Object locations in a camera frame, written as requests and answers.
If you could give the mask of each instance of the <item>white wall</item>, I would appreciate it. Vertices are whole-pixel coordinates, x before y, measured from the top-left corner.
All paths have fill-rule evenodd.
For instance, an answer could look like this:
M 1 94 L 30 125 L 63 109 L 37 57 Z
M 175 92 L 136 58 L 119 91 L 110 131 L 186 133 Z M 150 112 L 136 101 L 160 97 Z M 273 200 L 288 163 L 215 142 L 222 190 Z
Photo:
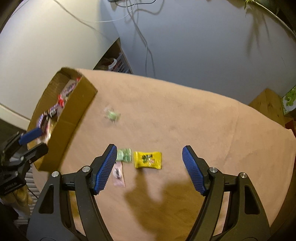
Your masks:
M 113 19 L 127 13 L 104 3 Z M 245 104 L 267 87 L 280 95 L 289 91 L 296 84 L 294 39 L 262 9 L 243 6 L 243 0 L 156 0 L 136 7 L 155 77 Z M 145 75 L 146 48 L 132 21 L 126 17 L 115 26 L 133 72 Z M 150 56 L 148 76 L 154 76 Z
M 111 20 L 100 0 L 59 1 L 82 19 Z M 48 82 L 61 67 L 93 69 L 118 33 L 113 23 L 90 25 L 93 28 L 52 0 L 30 0 L 20 8 L 0 34 L 0 104 L 28 122 Z M 0 111 L 0 118 L 19 124 L 20 120 L 11 119 L 16 115 L 10 114 Z

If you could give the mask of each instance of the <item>yellow candy wrapper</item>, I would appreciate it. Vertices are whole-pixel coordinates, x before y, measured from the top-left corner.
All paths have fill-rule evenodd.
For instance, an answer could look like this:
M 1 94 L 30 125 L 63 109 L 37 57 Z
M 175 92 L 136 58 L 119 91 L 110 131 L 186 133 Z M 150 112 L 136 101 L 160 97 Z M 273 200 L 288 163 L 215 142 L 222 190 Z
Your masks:
M 134 151 L 133 159 L 135 162 L 135 168 L 150 167 L 161 169 L 161 152 Z

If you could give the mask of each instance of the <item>round table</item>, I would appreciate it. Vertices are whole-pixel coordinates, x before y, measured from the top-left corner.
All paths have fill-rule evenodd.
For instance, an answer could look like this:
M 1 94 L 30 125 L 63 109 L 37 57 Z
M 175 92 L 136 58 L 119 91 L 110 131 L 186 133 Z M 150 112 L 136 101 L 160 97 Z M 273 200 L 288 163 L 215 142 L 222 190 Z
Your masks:
M 65 153 L 62 174 L 78 171 L 102 155 L 110 143 L 132 151 L 162 153 L 162 169 L 135 169 L 123 163 L 126 188 L 110 176 L 96 201 L 114 240 L 185 240 L 204 198 L 195 191 L 182 161 L 191 145 L 209 166 L 246 172 L 265 208 L 269 224 L 286 196 L 295 158 L 291 132 L 236 100 L 173 83 L 114 72 L 80 70 L 98 89 Z M 104 117 L 111 105 L 118 122 Z M 34 169 L 39 190 L 46 173 Z M 223 227 L 223 200 L 216 232 Z M 75 194 L 72 212 L 83 233 Z

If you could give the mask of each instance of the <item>plastic crate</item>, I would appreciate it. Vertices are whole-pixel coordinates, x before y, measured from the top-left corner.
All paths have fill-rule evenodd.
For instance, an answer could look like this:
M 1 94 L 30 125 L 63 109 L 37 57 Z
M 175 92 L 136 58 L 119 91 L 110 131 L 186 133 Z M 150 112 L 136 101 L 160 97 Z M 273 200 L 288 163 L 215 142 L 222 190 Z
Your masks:
M 122 53 L 119 53 L 119 57 L 117 58 L 116 65 L 113 67 L 112 71 L 120 72 L 120 73 L 129 73 L 129 74 L 131 73 Z

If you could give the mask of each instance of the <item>metal bolt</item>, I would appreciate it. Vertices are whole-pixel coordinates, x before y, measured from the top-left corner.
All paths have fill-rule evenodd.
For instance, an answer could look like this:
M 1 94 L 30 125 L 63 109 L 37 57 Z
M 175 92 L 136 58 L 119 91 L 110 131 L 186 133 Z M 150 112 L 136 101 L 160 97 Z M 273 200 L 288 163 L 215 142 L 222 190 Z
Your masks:
M 240 176 L 241 176 L 242 178 L 247 178 L 247 177 L 248 177 L 248 175 L 247 175 L 246 173 L 244 173 L 244 172 L 241 172 L 241 173 L 240 173 Z
M 52 176 L 53 177 L 57 177 L 59 175 L 59 172 L 58 171 L 54 171 L 53 173 L 52 173 Z
M 82 171 L 83 171 L 83 172 L 89 172 L 90 169 L 91 169 L 91 168 L 90 168 L 89 166 L 84 166 L 84 167 L 82 168 Z
M 212 172 L 212 173 L 216 173 L 217 171 L 218 171 L 217 168 L 215 168 L 215 167 L 210 167 L 210 172 Z

